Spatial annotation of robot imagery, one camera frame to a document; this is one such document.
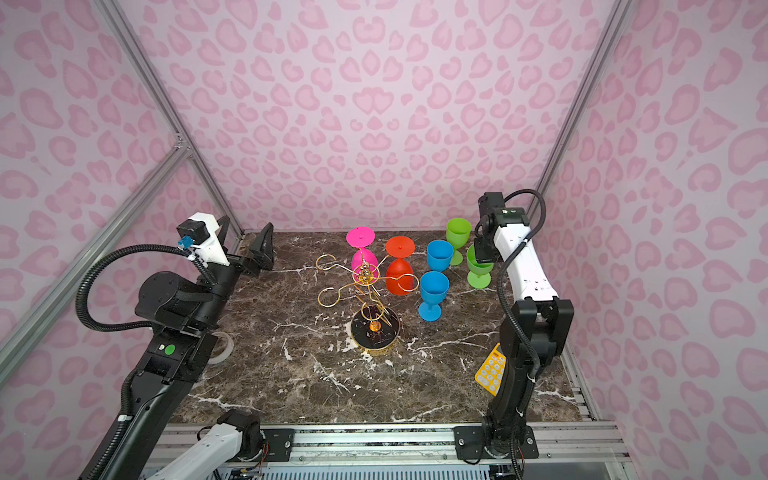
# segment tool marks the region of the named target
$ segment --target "robotic arm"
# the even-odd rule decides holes
[[[539,199],[541,220],[533,229],[524,209],[505,206],[518,194],[534,194]],[[507,197],[487,192],[478,200],[478,207],[481,218],[475,229],[475,255],[479,263],[503,263],[515,301],[509,304],[505,278],[500,273],[496,286],[505,317],[499,327],[499,342],[507,368],[498,394],[488,405],[482,431],[455,429],[457,438],[465,440],[464,445],[457,443],[457,455],[473,463],[509,455],[514,474],[520,478],[518,453],[525,458],[538,457],[533,431],[526,424],[528,402],[544,368],[562,353],[574,310],[571,301],[560,299],[552,288],[531,242],[546,218],[539,192],[519,190]]]
[[[170,416],[200,378],[217,341],[210,332],[218,327],[240,275],[258,276],[261,270],[273,268],[271,223],[244,256],[229,254],[222,247],[228,225],[228,217],[217,220],[210,214],[194,214],[178,226],[181,239],[177,247],[126,247],[100,259],[85,274],[75,310],[87,328],[117,332],[151,327],[154,337],[123,382],[120,413],[78,480],[139,477]],[[173,272],[155,273],[139,289],[135,310],[147,321],[104,324],[93,319],[88,294],[98,274],[119,258],[147,251],[186,257],[200,271],[197,282]],[[257,456],[263,448],[258,418],[230,411],[199,445],[173,463],[173,475],[158,478],[204,478],[230,458]],[[198,469],[203,465],[205,470]]]

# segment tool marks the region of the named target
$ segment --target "blue connector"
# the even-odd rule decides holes
[[[194,243],[194,240],[189,235],[184,235],[181,237],[181,240],[179,240],[179,249],[184,250],[186,248],[192,247],[192,244]]]

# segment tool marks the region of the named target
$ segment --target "blue goblet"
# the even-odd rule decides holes
[[[419,316],[427,322],[434,322],[442,315],[440,303],[448,295],[451,283],[448,277],[440,272],[427,272],[419,281],[419,289],[424,303],[419,305]]]
[[[451,264],[453,245],[445,240],[433,240],[427,245],[427,265],[435,272],[442,272]]]

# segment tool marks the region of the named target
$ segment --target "gold wire holder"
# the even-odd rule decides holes
[[[317,303],[325,308],[331,308],[333,306],[336,306],[341,301],[342,290],[344,290],[345,288],[354,287],[355,290],[353,290],[353,295],[362,304],[362,306],[360,307],[360,314],[362,315],[362,317],[368,320],[369,322],[378,322],[379,320],[383,319],[384,323],[391,326],[389,324],[389,321],[384,316],[386,307],[384,306],[384,303],[381,301],[381,296],[379,295],[379,291],[376,289],[374,284],[381,279],[400,281],[403,277],[410,276],[414,279],[414,284],[415,284],[414,287],[410,290],[400,287],[402,288],[403,291],[410,293],[419,288],[419,278],[413,273],[404,273],[403,275],[398,277],[381,276],[381,273],[379,272],[379,268],[384,263],[384,260],[389,258],[389,255],[382,258],[378,264],[374,265],[372,263],[366,262],[365,257],[362,255],[362,249],[358,249],[358,250],[360,252],[360,256],[362,257],[362,263],[358,267],[356,267],[354,270],[348,268],[345,265],[342,265],[336,259],[336,257],[331,255],[330,253],[324,253],[323,255],[320,255],[319,257],[317,257],[317,260],[315,260],[315,268],[317,268],[318,270],[328,271],[334,268],[341,268],[352,274],[351,283],[347,283],[346,285],[341,286],[338,289],[336,289],[333,286],[329,286],[327,288],[320,290],[320,293],[317,294]],[[320,297],[323,296],[324,293],[329,292],[331,290],[336,290],[336,301],[330,304],[323,303]],[[379,311],[379,316],[377,316],[376,318],[369,318],[366,315],[366,311],[370,311],[370,307],[376,307]]]

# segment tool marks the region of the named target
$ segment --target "green goblet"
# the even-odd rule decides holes
[[[452,218],[448,221],[448,228],[445,230],[445,239],[453,245],[453,258],[451,265],[461,265],[464,258],[458,251],[469,241],[469,234],[472,232],[472,224],[469,220],[463,218]]]
[[[475,257],[475,245],[472,244],[467,250],[467,264],[469,265],[469,273],[467,274],[467,281],[474,288],[486,288],[491,284],[491,270],[493,270],[493,263],[478,263]]]

